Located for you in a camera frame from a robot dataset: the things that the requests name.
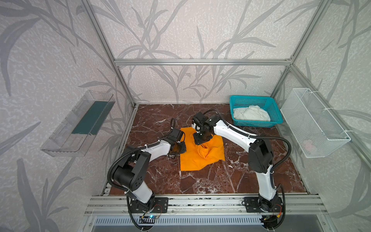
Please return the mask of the orange drawstring shorts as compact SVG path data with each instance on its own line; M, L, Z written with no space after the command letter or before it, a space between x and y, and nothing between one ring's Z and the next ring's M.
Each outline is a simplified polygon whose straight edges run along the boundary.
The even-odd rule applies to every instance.
M193 134L196 132L192 127L181 128L185 134L184 142L186 152L180 155L180 170L199 171L207 165L220 160L225 160L224 143L221 136L215 135L210 141L196 145Z

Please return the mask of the white garment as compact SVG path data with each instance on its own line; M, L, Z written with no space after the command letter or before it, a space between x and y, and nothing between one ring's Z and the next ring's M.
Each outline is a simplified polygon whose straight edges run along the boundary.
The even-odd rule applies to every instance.
M240 107L233 110L233 117L236 120L248 121L270 121L271 118L267 111L257 105Z

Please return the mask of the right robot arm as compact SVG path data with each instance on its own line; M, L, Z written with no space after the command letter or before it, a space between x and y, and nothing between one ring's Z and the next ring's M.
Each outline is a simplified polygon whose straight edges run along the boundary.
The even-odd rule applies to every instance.
M257 176L259 197L272 201L277 196L271 177L273 151L269 142L225 122L219 115L208 118L199 112L193 116L192 127L196 130L193 134L196 145L202 145L218 135L243 148L249 155L249 167Z

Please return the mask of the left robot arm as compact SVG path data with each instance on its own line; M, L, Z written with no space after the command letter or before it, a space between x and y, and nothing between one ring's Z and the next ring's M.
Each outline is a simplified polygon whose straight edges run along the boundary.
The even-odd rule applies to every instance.
M128 148L109 168L107 182L142 204L153 201L155 195L145 183L150 162L162 156L174 157L186 152L185 133L172 128L166 136L142 147Z

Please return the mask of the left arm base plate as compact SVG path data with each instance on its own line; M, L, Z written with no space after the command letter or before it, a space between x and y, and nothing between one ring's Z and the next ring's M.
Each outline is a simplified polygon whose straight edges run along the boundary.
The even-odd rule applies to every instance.
M138 200L129 201L129 209L131 213L167 213L169 206L169 198L155 197L151 198L148 203L142 203Z

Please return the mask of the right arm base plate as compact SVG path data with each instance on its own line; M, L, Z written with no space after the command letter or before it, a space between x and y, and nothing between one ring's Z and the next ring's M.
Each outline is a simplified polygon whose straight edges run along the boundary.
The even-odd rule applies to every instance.
M268 206L268 203L260 203L259 197L244 197L242 205L246 208L247 213L278 214L282 212L284 204L281 197L278 197L272 206Z

